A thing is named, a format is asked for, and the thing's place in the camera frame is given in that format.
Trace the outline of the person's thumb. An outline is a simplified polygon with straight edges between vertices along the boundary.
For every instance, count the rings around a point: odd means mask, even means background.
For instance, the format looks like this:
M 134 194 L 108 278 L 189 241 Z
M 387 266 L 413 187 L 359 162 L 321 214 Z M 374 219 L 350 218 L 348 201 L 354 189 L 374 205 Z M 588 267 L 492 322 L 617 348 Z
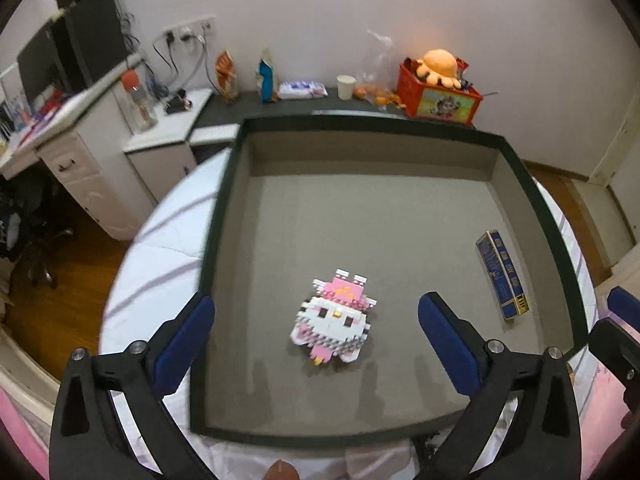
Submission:
M 292 464 L 277 460 L 269 467 L 262 480 L 300 480 L 300 477 Z

